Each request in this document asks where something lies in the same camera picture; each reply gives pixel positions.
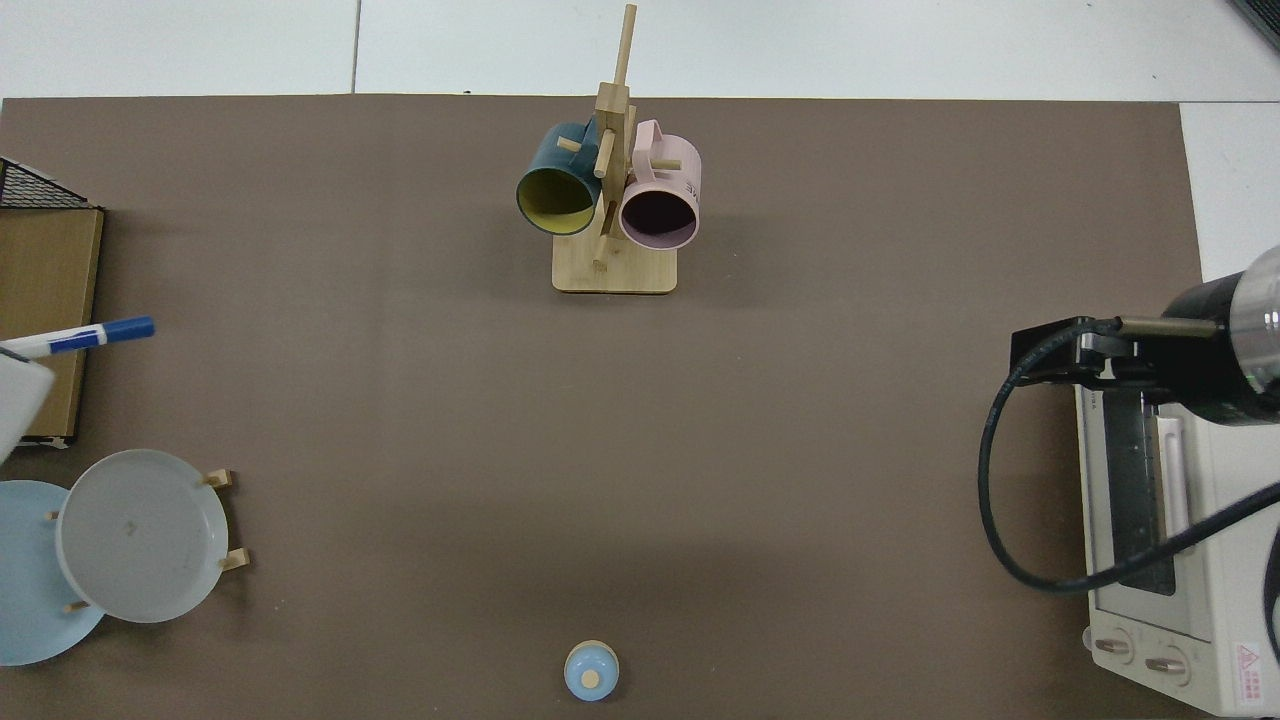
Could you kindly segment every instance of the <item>mug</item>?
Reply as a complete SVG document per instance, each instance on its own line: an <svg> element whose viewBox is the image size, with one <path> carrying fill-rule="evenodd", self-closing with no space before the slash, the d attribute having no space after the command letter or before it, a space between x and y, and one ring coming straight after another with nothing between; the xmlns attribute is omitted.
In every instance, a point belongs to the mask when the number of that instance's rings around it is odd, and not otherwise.
<svg viewBox="0 0 1280 720"><path fill-rule="evenodd" d="M516 186L516 205L525 219L552 234L586 229L600 197L600 181L594 173L599 152L594 118L586 124L559 123L547 131Z"/></svg>
<svg viewBox="0 0 1280 720"><path fill-rule="evenodd" d="M635 181L618 205L622 233L650 250L676 250L698 234L703 159L687 140L663 135L658 120L636 126Z"/></svg>

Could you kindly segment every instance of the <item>dark teal mug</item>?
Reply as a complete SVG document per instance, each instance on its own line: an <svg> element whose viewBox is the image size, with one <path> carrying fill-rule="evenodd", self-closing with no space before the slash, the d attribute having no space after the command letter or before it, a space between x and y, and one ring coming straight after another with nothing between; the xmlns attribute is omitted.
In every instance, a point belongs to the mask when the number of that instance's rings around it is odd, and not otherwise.
<svg viewBox="0 0 1280 720"><path fill-rule="evenodd" d="M547 131L516 186L516 205L525 219L552 234L586 229L600 197L600 181L595 177L599 154L595 118L586 124L559 123Z"/></svg>

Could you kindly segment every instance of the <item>white floor tile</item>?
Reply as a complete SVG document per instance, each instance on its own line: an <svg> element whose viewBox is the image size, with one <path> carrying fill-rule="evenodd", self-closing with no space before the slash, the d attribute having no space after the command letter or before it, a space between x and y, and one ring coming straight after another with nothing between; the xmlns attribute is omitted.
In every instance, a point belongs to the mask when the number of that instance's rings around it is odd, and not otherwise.
<svg viewBox="0 0 1280 720"><path fill-rule="evenodd" d="M356 0L5 0L0 97L349 92Z"/></svg>
<svg viewBox="0 0 1280 720"><path fill-rule="evenodd" d="M360 92L594 95L623 3L364 0ZM1280 100L1226 0L641 0L637 96Z"/></svg>
<svg viewBox="0 0 1280 720"><path fill-rule="evenodd" d="M1204 279L1280 245L1280 104L1188 104L1183 141Z"/></svg>

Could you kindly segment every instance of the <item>black metal basket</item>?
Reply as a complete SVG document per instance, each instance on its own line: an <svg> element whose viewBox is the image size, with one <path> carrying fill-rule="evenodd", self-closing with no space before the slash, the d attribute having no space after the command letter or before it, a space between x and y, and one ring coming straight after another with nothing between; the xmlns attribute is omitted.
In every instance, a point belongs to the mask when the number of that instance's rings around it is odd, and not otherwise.
<svg viewBox="0 0 1280 720"><path fill-rule="evenodd" d="M0 208L77 209L93 204L31 168L0 158Z"/></svg>

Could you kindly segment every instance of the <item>warning label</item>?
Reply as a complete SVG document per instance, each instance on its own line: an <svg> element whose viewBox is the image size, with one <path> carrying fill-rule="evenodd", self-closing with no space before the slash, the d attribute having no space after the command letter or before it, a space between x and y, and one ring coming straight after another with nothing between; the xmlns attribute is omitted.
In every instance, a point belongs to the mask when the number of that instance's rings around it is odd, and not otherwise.
<svg viewBox="0 0 1280 720"><path fill-rule="evenodd" d="M1235 700L1240 705L1262 705L1257 643L1235 643Z"/></svg>

